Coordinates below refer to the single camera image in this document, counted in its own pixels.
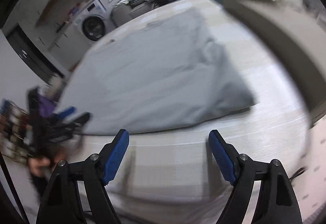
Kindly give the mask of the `left hand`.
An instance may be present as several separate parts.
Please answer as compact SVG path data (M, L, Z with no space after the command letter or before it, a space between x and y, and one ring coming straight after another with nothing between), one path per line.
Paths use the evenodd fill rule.
M60 160L65 160L66 155L59 153L54 157L54 161L51 162L48 158L41 156L37 158L30 158L28 159L28 168L29 172L36 177L45 177L45 169L50 168L51 171L53 172L57 163Z

